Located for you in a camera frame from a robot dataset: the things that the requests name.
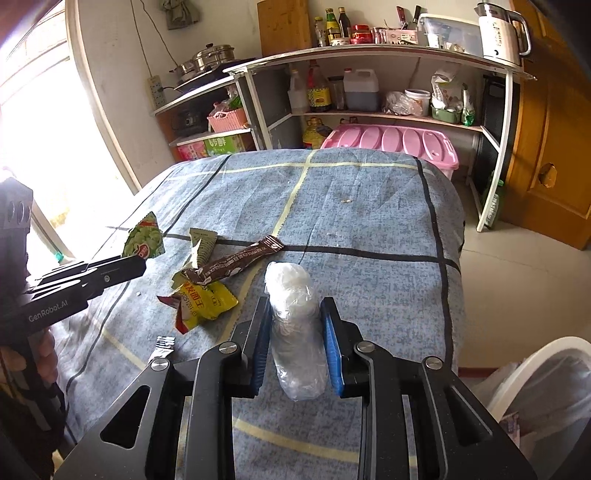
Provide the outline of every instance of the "kettle handle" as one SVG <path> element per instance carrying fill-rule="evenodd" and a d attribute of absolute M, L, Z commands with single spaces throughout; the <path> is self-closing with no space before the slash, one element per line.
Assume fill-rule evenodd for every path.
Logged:
<path fill-rule="evenodd" d="M 514 11 L 507 11 L 509 15 L 509 20 L 516 21 L 523 25 L 523 30 L 525 32 L 525 40 L 527 42 L 526 49 L 524 51 L 519 52 L 520 57 L 527 57 L 531 53 L 531 36 L 530 36 L 530 29 L 527 27 L 527 22 L 525 18 L 521 16 L 521 14 L 514 12 Z"/>

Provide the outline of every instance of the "pink plastic lid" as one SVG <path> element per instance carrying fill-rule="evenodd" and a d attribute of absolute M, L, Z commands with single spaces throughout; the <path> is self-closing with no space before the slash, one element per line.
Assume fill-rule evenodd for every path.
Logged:
<path fill-rule="evenodd" d="M 343 124 L 328 136 L 321 148 L 332 147 L 407 153 L 441 170 L 457 170 L 459 166 L 456 150 L 447 136 L 426 128 Z"/>

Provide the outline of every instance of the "blue gripper pad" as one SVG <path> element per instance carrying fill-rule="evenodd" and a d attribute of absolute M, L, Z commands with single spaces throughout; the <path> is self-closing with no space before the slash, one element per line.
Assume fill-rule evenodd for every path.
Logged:
<path fill-rule="evenodd" d="M 271 303 L 267 300 L 265 312 L 261 320 L 261 327 L 256 339 L 256 345 L 252 356 L 252 377 L 251 387 L 258 391 L 265 378 L 265 367 L 267 366 L 267 353 L 269 351 L 269 342 L 271 341 L 271 325 L 273 323 L 273 309 Z"/>
<path fill-rule="evenodd" d="M 345 382 L 343 380 L 339 343 L 336 339 L 335 329 L 330 315 L 324 315 L 323 321 L 324 351 L 326 352 L 326 362 L 329 366 L 330 383 L 335 393 L 340 397 L 343 394 Z"/>

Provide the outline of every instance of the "electric kettle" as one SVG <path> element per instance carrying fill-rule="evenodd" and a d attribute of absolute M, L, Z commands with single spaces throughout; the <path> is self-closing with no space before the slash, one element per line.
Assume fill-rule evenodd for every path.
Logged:
<path fill-rule="evenodd" d="M 498 61 L 510 67 L 521 66 L 521 58 L 531 52 L 530 31 L 525 18 L 519 13 L 505 10 L 503 7 L 489 3 L 479 3 L 474 9 L 478 14 L 480 36 L 484 58 Z M 525 50 L 519 50 L 517 30 L 511 23 L 521 23 L 525 33 Z"/>

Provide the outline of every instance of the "wooden cutting board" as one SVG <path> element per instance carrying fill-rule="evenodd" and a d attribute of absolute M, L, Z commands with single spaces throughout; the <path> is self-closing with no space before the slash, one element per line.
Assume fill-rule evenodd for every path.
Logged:
<path fill-rule="evenodd" d="M 308 0 L 263 0 L 256 8 L 264 57 L 312 47 Z"/>

